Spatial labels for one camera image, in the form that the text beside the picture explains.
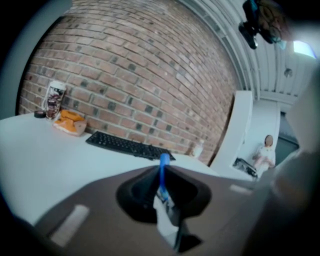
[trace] orange object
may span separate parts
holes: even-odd
[[[80,136],[86,129],[86,120],[77,113],[62,110],[60,118],[53,123],[53,126],[67,134]]]

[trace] person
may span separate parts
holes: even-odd
[[[264,146],[261,146],[256,154],[253,156],[254,168],[256,169],[258,177],[269,168],[273,168],[276,163],[276,153],[272,148],[274,138],[268,135],[264,139]]]

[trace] black keyboard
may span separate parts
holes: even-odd
[[[167,149],[119,138],[100,131],[96,131],[85,142],[107,150],[117,151],[150,160],[160,159],[162,153],[167,153],[170,155],[170,160],[176,160]]]

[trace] window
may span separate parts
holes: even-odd
[[[314,51],[312,50],[310,45],[305,42],[294,41],[293,42],[293,49],[294,49],[295,53],[308,55],[308,56],[316,59]]]

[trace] brick wall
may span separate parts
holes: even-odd
[[[237,78],[221,43],[172,0],[74,0],[30,59],[19,113],[40,108],[48,83],[62,107],[100,130],[185,154],[221,138]]]

